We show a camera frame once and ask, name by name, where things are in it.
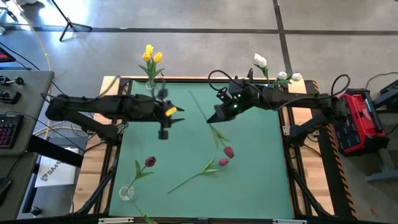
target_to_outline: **green mat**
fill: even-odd
[[[172,193],[184,180],[201,171],[206,163],[227,158],[223,147],[216,149],[209,125],[189,90],[195,95],[207,118],[214,104],[221,104],[207,83],[168,83],[169,99],[185,112],[185,118],[169,129],[169,140],[158,140],[159,123],[130,123],[124,131],[118,171],[114,182],[110,215],[140,216],[131,201],[119,198],[121,186],[134,179],[137,159],[155,156],[154,174],[134,183],[134,202],[150,217],[178,218],[292,218],[282,137],[278,114],[252,108],[235,120],[216,123],[227,138],[235,157],[214,174],[199,175]],[[133,93],[150,95],[145,84],[133,84]]]

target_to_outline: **keyboard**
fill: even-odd
[[[0,114],[0,150],[14,147],[23,119],[24,115]]]

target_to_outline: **wooden table frame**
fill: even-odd
[[[168,82],[177,82],[180,80],[207,79],[207,77],[164,77],[164,78]],[[118,80],[114,82],[113,86],[109,88],[109,90],[105,95],[126,94],[127,92],[129,92],[129,90],[131,90],[129,89],[131,88],[131,85],[129,85],[129,81],[131,79],[145,80],[145,77],[137,77],[137,76],[120,77]],[[104,92],[113,82],[113,80],[114,77],[104,77],[100,93]],[[212,80],[214,80],[215,82],[225,82],[227,78],[224,77],[214,78]],[[255,78],[255,80],[264,81],[265,79]],[[299,82],[294,82],[293,84],[289,85],[289,92],[306,93],[305,82],[301,80]],[[312,118],[311,110],[306,108],[291,108],[291,109],[284,108],[281,114],[283,115],[284,125],[290,125],[292,123],[292,118],[294,119],[295,124],[302,124]],[[95,114],[94,119],[103,124],[110,124],[117,122],[106,119],[100,114]],[[88,142],[87,147],[91,147],[95,144],[98,144],[99,142],[100,139],[97,136],[95,136]],[[318,143],[309,141],[308,139],[306,139],[305,143],[306,145],[316,149],[317,151],[320,151]],[[85,158],[83,160],[80,169],[79,179],[76,185],[75,195],[73,198],[75,208],[82,207],[83,204],[91,196],[91,194],[97,187],[99,181],[105,175],[105,173],[113,163],[113,159],[115,158],[117,148],[118,148],[117,146],[111,147],[107,146],[106,144],[102,144],[85,154]],[[328,211],[331,214],[334,214],[322,158],[306,147],[301,147],[300,149],[296,150],[291,149],[291,151],[292,151],[291,155],[297,153],[297,158],[294,159],[294,165],[296,169],[298,169],[299,174],[303,175],[302,177],[305,179],[307,186],[312,192],[312,194],[320,202],[320,204],[323,206],[323,208],[326,211]],[[314,213],[311,210],[311,207],[308,206],[308,202],[305,200],[305,197],[303,196],[301,189],[298,187],[297,184],[294,184],[294,181],[293,185],[295,185],[296,188],[293,190],[290,187],[290,193],[295,194],[291,195],[292,205],[295,203],[294,198],[296,198],[298,207],[302,214],[316,215],[316,213]],[[110,183],[108,183],[103,192],[102,199],[96,204],[94,208],[91,209],[90,213],[107,212],[106,208],[107,206],[109,206],[107,202],[110,199],[109,195],[110,191],[111,191],[111,186]]]

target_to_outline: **clear glass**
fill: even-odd
[[[133,200],[136,197],[136,189],[134,186],[131,186],[130,188],[129,186],[129,184],[125,184],[119,189],[119,197],[121,200],[128,201]]]
[[[156,82],[148,81],[145,83],[145,86],[147,87],[148,90],[154,89],[156,87]]]

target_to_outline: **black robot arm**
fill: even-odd
[[[91,130],[101,139],[116,144],[121,135],[115,124],[101,124],[79,112],[99,113],[108,119],[123,119],[126,122],[160,123],[159,139],[168,139],[165,128],[183,119],[172,119],[172,113],[183,111],[171,101],[158,100],[146,95],[112,95],[101,98],[70,97],[58,95],[50,100],[45,112],[48,119],[70,121],[81,126],[82,130]]]
[[[217,97],[223,102],[215,105],[215,114],[207,123],[231,121],[252,107],[264,110],[279,110],[284,106],[319,109],[322,113],[302,125],[290,127],[289,140],[303,146],[309,133],[328,124],[344,122],[346,109],[344,103],[335,96],[324,94],[286,93],[280,89],[257,85],[246,79],[235,77],[227,88],[218,91]]]

